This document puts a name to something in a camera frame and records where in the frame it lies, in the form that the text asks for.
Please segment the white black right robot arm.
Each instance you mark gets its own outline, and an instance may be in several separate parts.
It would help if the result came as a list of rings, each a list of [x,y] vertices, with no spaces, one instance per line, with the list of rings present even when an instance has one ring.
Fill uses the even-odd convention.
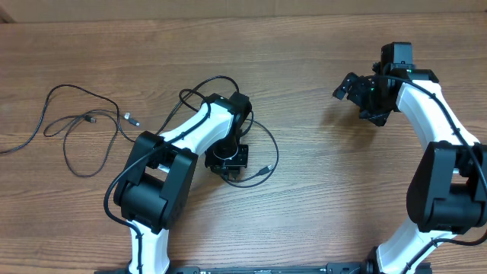
[[[373,75],[348,73],[333,96],[359,108],[360,119],[384,126],[403,113],[423,148],[406,194],[407,218],[362,263],[341,263],[344,273],[430,273],[425,258],[442,244],[474,247],[486,237],[459,236],[486,224],[486,146],[461,124],[430,69],[418,69],[412,44],[381,48]]]

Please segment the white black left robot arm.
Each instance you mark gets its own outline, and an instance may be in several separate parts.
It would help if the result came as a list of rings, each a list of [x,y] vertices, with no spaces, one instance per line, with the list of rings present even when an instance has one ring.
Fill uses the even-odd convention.
[[[123,273],[166,273],[169,230],[186,204],[199,156],[222,176],[247,167],[248,147],[241,126],[251,113],[248,96],[212,94],[197,113],[162,134],[144,131],[135,140],[126,166],[107,190],[121,209],[118,222],[129,227],[132,258]]]

